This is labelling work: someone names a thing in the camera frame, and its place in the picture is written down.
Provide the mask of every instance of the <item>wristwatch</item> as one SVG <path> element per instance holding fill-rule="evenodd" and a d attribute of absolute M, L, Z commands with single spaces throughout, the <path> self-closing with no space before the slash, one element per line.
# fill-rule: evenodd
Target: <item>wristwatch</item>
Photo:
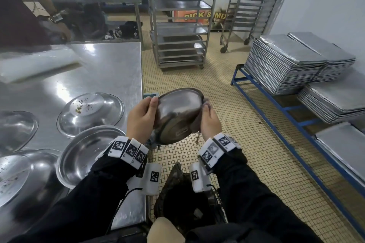
<path fill-rule="evenodd" d="M 60 23 L 63 21 L 63 17 L 61 16 L 60 13 L 57 13 L 57 14 L 54 14 L 54 15 L 51 15 L 49 17 L 49 19 L 54 23 L 54 24 L 57 24 L 57 23 Z"/>

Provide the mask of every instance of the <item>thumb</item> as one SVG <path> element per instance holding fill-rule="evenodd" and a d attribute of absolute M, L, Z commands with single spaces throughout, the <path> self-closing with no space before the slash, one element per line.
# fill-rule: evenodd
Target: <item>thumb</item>
<path fill-rule="evenodd" d="M 205 118 L 210 118 L 210 114 L 209 114 L 209 106 L 207 104 L 205 104 L 203 106 L 203 114 L 202 114 L 202 119 Z"/>
<path fill-rule="evenodd" d="M 158 97 L 154 96 L 151 99 L 146 115 L 152 119 L 155 119 L 157 106 L 158 106 Z"/>

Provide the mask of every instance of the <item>blue metal stand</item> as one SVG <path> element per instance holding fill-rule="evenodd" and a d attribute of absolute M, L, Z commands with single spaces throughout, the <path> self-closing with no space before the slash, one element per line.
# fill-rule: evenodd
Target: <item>blue metal stand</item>
<path fill-rule="evenodd" d="M 236 66 L 236 70 L 234 71 L 231 85 L 236 86 L 238 90 L 246 97 L 246 99 L 250 102 L 250 104 L 255 108 L 255 110 L 261 115 L 261 117 L 266 121 L 266 123 L 270 126 L 270 128 L 273 130 L 273 132 L 281 139 L 281 141 L 285 144 L 285 146 L 289 149 L 289 151 L 294 155 L 294 157 L 301 163 L 301 165 L 304 167 L 304 169 L 309 173 L 309 175 L 317 182 L 317 184 L 320 186 L 320 188 L 327 194 L 327 196 L 332 200 L 332 202 L 337 206 L 337 208 L 342 212 L 342 214 L 347 218 L 347 220 L 350 222 L 350 224 L 355 228 L 355 230 L 365 239 L 365 231 L 360 226 L 360 224 L 356 221 L 356 219 L 349 213 L 349 211 L 344 207 L 344 205 L 341 203 L 341 201 L 332 193 L 331 190 L 329 190 L 322 180 L 314 173 L 312 168 L 299 156 L 297 151 L 294 149 L 294 147 L 289 144 L 289 142 L 281 135 L 281 133 L 276 129 L 276 127 L 271 123 L 271 121 L 265 116 L 264 112 L 261 111 L 256 103 L 247 95 L 247 93 L 244 92 L 244 90 L 238 85 L 238 82 L 242 81 L 250 81 L 252 84 L 254 84 L 274 105 L 276 108 L 278 108 L 289 120 L 290 122 L 305 136 L 306 139 L 309 140 L 309 142 L 317 148 L 317 150 L 326 158 L 326 160 L 331 163 L 335 169 L 340 172 L 340 174 L 365 198 L 365 188 L 358 183 L 352 176 L 350 176 L 342 167 L 338 165 L 338 163 L 330 157 L 318 144 L 315 139 L 311 135 L 308 134 L 308 132 L 303 128 L 307 125 L 312 125 L 318 122 L 321 122 L 320 119 L 311 119 L 309 121 L 303 121 L 298 122 L 296 121 L 289 113 L 288 111 L 296 110 L 300 108 L 304 108 L 304 105 L 300 106 L 292 106 L 292 107 L 282 107 L 276 100 L 267 93 L 266 90 L 264 90 L 255 80 L 254 78 L 246 73 L 244 71 L 244 64 L 239 64 Z M 237 71 L 240 71 L 245 77 L 242 78 L 236 78 Z"/>

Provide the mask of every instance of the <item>tiled floor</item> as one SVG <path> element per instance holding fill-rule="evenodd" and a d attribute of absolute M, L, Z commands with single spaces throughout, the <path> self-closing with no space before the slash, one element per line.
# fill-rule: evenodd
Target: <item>tiled floor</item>
<path fill-rule="evenodd" d="M 219 52 L 220 34 L 212 33 L 209 40 L 207 61 L 203 70 L 198 67 L 169 69 L 162 72 L 156 67 L 149 38 L 149 18 L 142 16 L 146 50 L 142 52 L 144 92 L 166 93 L 182 87 L 194 87 L 210 99 L 217 111 L 223 131 L 232 135 L 243 147 L 249 165 L 262 182 L 276 193 L 303 221 L 325 242 L 362 242 L 346 219 L 338 212 L 329 198 L 301 167 L 290 151 L 273 133 L 240 92 L 230 85 L 237 64 L 247 59 L 249 47 L 239 38 L 229 44 L 228 52 Z M 244 85 L 249 96 L 266 113 L 278 130 L 293 145 L 314 172 L 325 182 L 348 210 L 365 227 L 365 201 L 329 165 L 319 152 L 253 85 Z M 307 115 L 298 113 L 299 118 Z M 175 162 L 188 172 L 189 165 L 196 161 L 196 154 L 203 142 L 195 144 L 196 135 L 185 140 L 154 150 L 153 162 L 162 165 L 160 189 L 165 183 Z M 151 216 L 157 197 L 151 201 Z"/>

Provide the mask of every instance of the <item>stack of trays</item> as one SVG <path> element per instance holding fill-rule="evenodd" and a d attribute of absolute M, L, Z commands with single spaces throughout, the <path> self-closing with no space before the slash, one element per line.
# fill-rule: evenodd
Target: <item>stack of trays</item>
<path fill-rule="evenodd" d="M 355 56 L 311 32 L 289 33 L 288 36 L 326 59 L 326 64 L 314 76 L 313 82 L 334 81 L 355 62 Z"/>
<path fill-rule="evenodd" d="M 329 124 L 365 115 L 365 89 L 346 80 L 311 83 L 298 99 Z"/>
<path fill-rule="evenodd" d="M 295 94 L 325 64 L 321 55 L 286 35 L 260 36 L 244 68 L 272 95 Z"/>
<path fill-rule="evenodd" d="M 316 133 L 315 139 L 342 169 L 365 187 L 365 134 L 344 122 Z"/>

